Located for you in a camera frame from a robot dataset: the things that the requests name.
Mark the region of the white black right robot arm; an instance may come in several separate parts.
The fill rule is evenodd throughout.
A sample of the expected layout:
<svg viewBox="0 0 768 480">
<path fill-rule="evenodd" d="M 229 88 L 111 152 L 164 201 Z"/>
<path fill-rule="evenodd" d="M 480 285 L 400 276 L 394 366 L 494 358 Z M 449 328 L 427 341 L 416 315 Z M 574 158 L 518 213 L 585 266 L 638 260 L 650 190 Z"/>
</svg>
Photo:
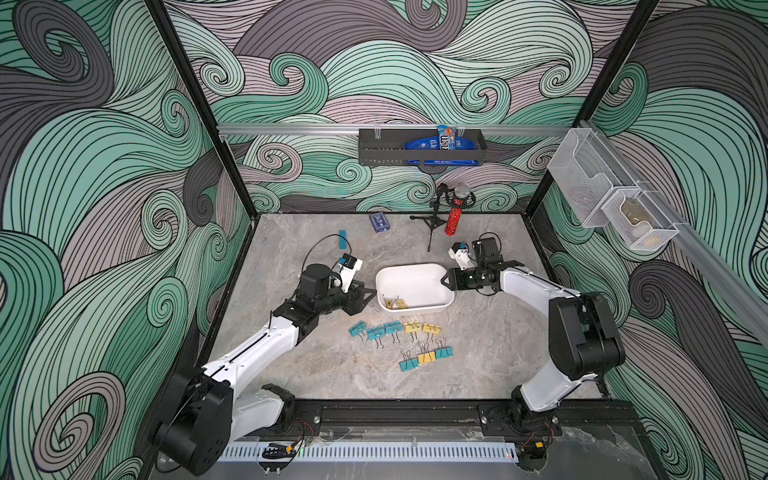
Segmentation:
<svg viewBox="0 0 768 480">
<path fill-rule="evenodd" d="M 507 421 L 518 429 L 549 422 L 571 393 L 623 364 L 625 348 L 605 296 L 580 292 L 505 260 L 493 238 L 456 242 L 448 250 L 457 263 L 441 284 L 451 291 L 504 293 L 544 314 L 549 359 L 512 393 Z"/>
</svg>

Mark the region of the white plastic storage box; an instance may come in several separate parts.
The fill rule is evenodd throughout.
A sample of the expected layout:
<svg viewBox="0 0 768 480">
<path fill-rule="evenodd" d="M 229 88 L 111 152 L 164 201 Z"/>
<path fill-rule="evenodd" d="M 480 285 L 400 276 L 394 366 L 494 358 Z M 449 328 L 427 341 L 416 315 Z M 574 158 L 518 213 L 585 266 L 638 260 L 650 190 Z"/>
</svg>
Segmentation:
<svg viewBox="0 0 768 480">
<path fill-rule="evenodd" d="M 437 263 L 391 266 L 375 278 L 377 300 L 385 312 L 395 315 L 439 312 L 451 306 L 455 293 L 441 284 L 447 269 Z M 385 300 L 402 298 L 408 309 L 389 310 Z"/>
</svg>

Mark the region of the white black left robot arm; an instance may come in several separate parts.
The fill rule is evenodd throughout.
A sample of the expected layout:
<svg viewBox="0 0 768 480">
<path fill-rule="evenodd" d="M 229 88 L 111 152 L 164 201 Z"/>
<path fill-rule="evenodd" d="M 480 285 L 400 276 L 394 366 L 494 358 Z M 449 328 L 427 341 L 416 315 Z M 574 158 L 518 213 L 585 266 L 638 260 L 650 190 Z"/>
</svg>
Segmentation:
<svg viewBox="0 0 768 480">
<path fill-rule="evenodd" d="M 265 385 L 244 390 L 272 362 L 289 352 L 337 310 L 353 316 L 375 298 L 356 279 L 362 260 L 345 253 L 334 267 L 304 267 L 294 294 L 268 314 L 266 324 L 230 352 L 201 367 L 179 370 L 170 380 L 158 412 L 152 443 L 192 475 L 206 473 L 234 440 L 289 419 L 291 394 Z"/>
</svg>

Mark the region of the teal binder clip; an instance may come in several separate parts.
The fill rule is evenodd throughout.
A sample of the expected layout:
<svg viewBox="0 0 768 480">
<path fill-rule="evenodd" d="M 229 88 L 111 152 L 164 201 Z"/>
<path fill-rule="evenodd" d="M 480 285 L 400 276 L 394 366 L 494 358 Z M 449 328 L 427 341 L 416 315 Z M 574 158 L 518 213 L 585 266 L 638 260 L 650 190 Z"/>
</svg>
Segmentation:
<svg viewBox="0 0 768 480">
<path fill-rule="evenodd" d="M 436 342 L 434 356 L 437 360 L 451 358 L 453 355 L 453 348 L 449 346 L 443 339 L 439 339 Z"/>
<path fill-rule="evenodd" d="M 384 325 L 386 335 L 389 335 L 394 343 L 400 343 L 400 333 L 404 331 L 403 324 L 400 321 L 389 322 Z"/>
<path fill-rule="evenodd" d="M 371 327 L 366 331 L 366 338 L 368 341 L 372 341 L 377 349 L 384 349 L 383 338 L 386 336 L 386 328 L 384 326 Z"/>
<path fill-rule="evenodd" d="M 419 360 L 417 356 L 412 355 L 409 351 L 402 354 L 403 359 L 399 362 L 399 368 L 401 372 L 408 372 L 416 369 L 419 366 Z"/>
<path fill-rule="evenodd" d="M 349 329 L 349 334 L 352 337 L 357 337 L 365 341 L 367 339 L 367 330 L 367 324 L 364 321 L 359 321 Z"/>
</svg>

